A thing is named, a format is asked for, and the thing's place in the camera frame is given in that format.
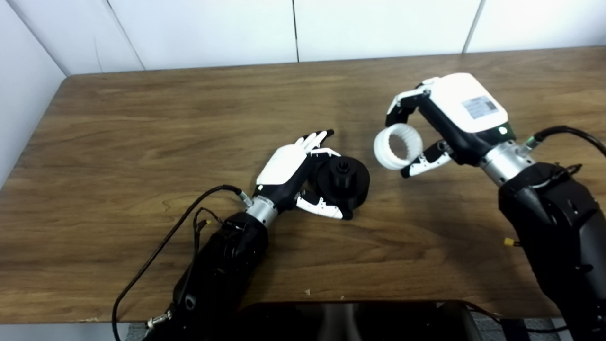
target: black cylindrical object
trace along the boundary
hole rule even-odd
[[[354,158],[330,158],[320,165],[314,180],[316,193],[342,209],[358,208],[368,196],[370,174]]]

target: white robotic hand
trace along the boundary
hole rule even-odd
[[[257,177],[253,195],[255,204],[247,212],[266,225],[270,221],[264,219],[265,216],[271,216],[273,219],[275,215],[295,206],[330,218],[351,218],[350,212],[343,213],[323,198],[301,191],[316,163],[341,156],[330,148],[321,148],[324,140],[334,133],[333,130],[311,133],[300,137],[293,144],[278,148]]]

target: metal cable connector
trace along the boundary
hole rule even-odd
[[[238,194],[238,198],[240,198],[240,200],[242,200],[248,208],[253,205],[253,200],[251,200],[250,197],[244,193],[244,191]]]
[[[532,150],[534,148],[536,148],[540,144],[541,144],[540,141],[535,139],[534,136],[531,136],[530,138],[528,138],[526,140],[526,142],[523,145],[520,146],[520,148],[518,148],[516,150],[516,154],[519,157],[525,158],[528,156],[528,154],[530,154],[530,152],[532,152]]]
[[[165,314],[162,314],[158,317],[152,317],[151,319],[147,320],[146,327],[148,329],[153,329],[155,326],[159,325],[160,323],[164,323],[172,318],[173,318],[173,312],[168,310]]]

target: white ring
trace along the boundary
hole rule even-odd
[[[402,160],[391,151],[389,136],[396,135],[406,145],[406,159]],[[423,140],[415,128],[404,123],[396,123],[383,129],[375,138],[375,156],[387,169],[398,171],[408,166],[423,153]]]

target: black robotic forearm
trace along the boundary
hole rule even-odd
[[[539,286],[575,340],[606,340],[606,221],[562,167],[536,163],[499,189]]]
[[[239,212],[226,219],[175,286],[170,319],[154,326],[144,341],[227,337],[226,323],[267,244],[267,228],[251,215]]]

